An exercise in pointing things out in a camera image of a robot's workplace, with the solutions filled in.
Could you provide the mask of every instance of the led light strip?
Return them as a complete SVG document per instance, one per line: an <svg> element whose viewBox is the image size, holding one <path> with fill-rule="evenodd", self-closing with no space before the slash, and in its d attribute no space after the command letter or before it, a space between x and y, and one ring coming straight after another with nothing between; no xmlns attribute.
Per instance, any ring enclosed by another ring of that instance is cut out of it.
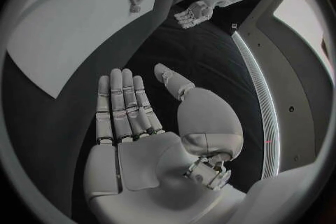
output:
<svg viewBox="0 0 336 224"><path fill-rule="evenodd" d="M259 99L264 129L262 179L276 176L280 165L280 131L276 109L266 79L248 45L236 31L232 35L251 75Z"/></svg>

